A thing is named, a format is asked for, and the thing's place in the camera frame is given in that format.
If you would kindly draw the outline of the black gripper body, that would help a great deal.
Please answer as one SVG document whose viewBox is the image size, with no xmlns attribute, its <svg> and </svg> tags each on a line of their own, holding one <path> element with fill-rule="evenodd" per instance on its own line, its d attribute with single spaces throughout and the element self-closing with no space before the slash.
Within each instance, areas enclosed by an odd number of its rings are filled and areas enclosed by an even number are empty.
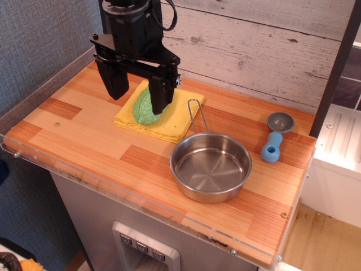
<svg viewBox="0 0 361 271">
<path fill-rule="evenodd" d="M 102 1 L 100 8 L 105 31 L 90 37 L 96 57 L 117 63 L 127 74 L 148 79 L 156 75 L 180 83 L 180 58 L 162 44 L 164 32 L 177 23 L 176 12 L 166 28 L 160 1 Z"/>
</svg>

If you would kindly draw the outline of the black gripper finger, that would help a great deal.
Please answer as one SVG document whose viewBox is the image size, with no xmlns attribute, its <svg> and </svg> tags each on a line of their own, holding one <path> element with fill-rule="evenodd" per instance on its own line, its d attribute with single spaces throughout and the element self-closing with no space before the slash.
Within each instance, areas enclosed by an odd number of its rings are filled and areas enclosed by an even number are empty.
<svg viewBox="0 0 361 271">
<path fill-rule="evenodd" d="M 149 93 L 151 96 L 152 112 L 159 115 L 173 100 L 175 81 L 153 75 L 149 79 Z"/>
<path fill-rule="evenodd" d="M 129 89 L 127 72 L 117 63 L 106 62 L 100 57 L 96 57 L 95 62 L 109 96 L 114 100 L 120 99 Z"/>
</svg>

